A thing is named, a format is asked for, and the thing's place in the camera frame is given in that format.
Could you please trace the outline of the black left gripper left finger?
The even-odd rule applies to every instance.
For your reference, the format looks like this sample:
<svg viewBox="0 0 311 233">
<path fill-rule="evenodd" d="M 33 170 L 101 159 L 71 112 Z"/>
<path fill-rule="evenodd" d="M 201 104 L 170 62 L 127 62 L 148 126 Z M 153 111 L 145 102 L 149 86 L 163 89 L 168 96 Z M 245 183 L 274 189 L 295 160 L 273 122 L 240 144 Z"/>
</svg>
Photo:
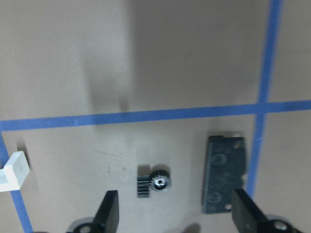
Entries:
<svg viewBox="0 0 311 233">
<path fill-rule="evenodd" d="M 119 194 L 107 191 L 94 217 L 74 221 L 68 233 L 116 233 L 119 225 Z"/>
</svg>

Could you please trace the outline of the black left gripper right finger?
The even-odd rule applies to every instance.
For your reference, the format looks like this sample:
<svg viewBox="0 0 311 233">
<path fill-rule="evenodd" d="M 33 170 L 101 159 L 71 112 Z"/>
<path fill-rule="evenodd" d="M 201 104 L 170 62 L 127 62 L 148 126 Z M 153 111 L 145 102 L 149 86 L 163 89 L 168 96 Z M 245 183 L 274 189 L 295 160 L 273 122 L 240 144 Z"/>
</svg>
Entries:
<svg viewBox="0 0 311 233">
<path fill-rule="evenodd" d="M 280 218 L 269 219 L 244 189 L 232 191 L 232 220 L 240 233 L 299 233 L 298 228 Z"/>
</svg>

